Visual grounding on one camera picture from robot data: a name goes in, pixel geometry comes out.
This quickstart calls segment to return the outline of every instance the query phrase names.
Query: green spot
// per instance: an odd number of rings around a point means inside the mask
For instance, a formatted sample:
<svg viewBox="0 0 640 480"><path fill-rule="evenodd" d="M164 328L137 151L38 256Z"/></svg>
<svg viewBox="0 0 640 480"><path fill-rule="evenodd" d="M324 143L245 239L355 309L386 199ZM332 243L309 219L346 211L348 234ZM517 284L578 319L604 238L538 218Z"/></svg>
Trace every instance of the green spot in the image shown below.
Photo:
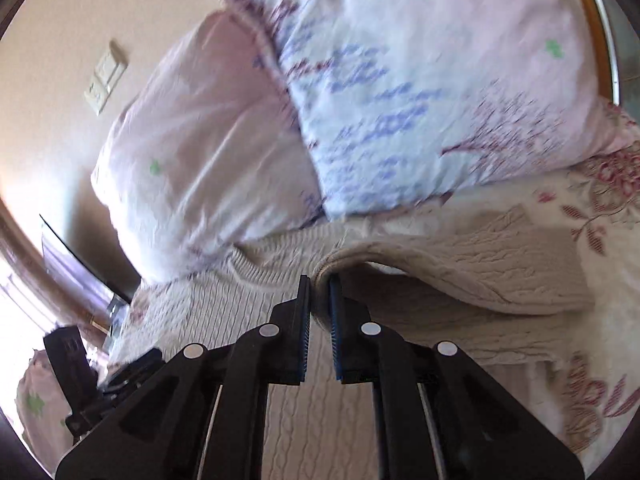
<svg viewBox="0 0 640 480"><path fill-rule="evenodd" d="M546 51L556 59L562 59L564 52L562 46L556 40L546 40Z"/></svg>
<svg viewBox="0 0 640 480"><path fill-rule="evenodd" d="M160 172L161 172L160 163L157 160L154 159L151 162L151 166L149 167L149 171L154 176L159 175Z"/></svg>
<svg viewBox="0 0 640 480"><path fill-rule="evenodd" d="M31 394L27 394L27 408L31 413L35 416L42 416L42 409L44 408L44 400L40 398L38 394L32 396Z"/></svg>

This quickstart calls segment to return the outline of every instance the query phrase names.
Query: pillowcase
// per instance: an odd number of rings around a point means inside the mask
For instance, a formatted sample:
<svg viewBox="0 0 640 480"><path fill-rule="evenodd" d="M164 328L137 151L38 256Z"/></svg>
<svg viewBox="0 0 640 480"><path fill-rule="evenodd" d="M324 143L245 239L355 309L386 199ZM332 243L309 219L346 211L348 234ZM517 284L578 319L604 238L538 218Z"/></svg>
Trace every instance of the pillowcase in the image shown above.
<svg viewBox="0 0 640 480"><path fill-rule="evenodd" d="M229 12L208 16L166 54L100 152L94 191L148 282L215 266L231 244L321 213L313 165L259 40Z"/></svg>
<svg viewBox="0 0 640 480"><path fill-rule="evenodd" d="M565 0L226 0L271 34L330 218L629 146Z"/></svg>

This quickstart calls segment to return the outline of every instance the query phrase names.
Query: beige wall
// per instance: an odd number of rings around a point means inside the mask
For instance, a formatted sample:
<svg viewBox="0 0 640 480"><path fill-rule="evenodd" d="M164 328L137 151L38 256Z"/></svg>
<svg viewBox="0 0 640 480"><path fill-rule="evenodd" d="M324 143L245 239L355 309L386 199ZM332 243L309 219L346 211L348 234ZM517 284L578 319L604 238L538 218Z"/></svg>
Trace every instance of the beige wall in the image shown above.
<svg viewBox="0 0 640 480"><path fill-rule="evenodd" d="M216 0L26 0L0 40L0 197L31 241L38 214L106 279L132 291L90 173L114 118ZM114 39L129 67L97 117L82 97Z"/></svg>

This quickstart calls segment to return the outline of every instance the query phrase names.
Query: black mechanical device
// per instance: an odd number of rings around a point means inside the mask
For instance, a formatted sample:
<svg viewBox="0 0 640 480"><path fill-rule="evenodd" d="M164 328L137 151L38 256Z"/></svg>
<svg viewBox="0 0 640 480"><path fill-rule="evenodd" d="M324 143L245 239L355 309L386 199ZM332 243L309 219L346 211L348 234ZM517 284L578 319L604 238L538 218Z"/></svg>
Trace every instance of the black mechanical device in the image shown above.
<svg viewBox="0 0 640 480"><path fill-rule="evenodd" d="M372 384L380 478L584 480L579 460L455 344L407 343L344 298L336 276L329 296L337 379ZM111 399L56 480L259 479L268 386L304 380L309 305L302 276L297 298L236 343L186 346Z"/></svg>

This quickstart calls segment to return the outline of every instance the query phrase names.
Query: bed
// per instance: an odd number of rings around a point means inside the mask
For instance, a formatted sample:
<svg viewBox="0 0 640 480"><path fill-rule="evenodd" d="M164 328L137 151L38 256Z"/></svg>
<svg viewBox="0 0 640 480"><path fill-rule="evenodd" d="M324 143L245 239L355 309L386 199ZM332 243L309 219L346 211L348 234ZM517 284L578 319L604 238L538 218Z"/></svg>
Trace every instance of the bed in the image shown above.
<svg viewBox="0 0 640 480"><path fill-rule="evenodd" d="M600 93L619 104L612 70L610 30L597 0L575 0L590 25ZM434 224L520 206L536 225L570 229L595 307L575 318L568 331L570 355L561 367L544 361L488 366L522 404L578 454L594 472L625 432L640 401L640 348L634 333L640 319L640 260L635 230L640 222L640 144L590 158L570 170L457 191L420 206ZM273 302L294 290L273 291ZM169 285L143 285L116 349L114 362L159 346L171 357L191 342L212 348L232 342L267 312L214 309L215 291L206 276ZM273 388L268 410L265 478L375 478L372 413L366 388L341 388L333 380L328 335L312 330L308 380L297 389Z"/></svg>

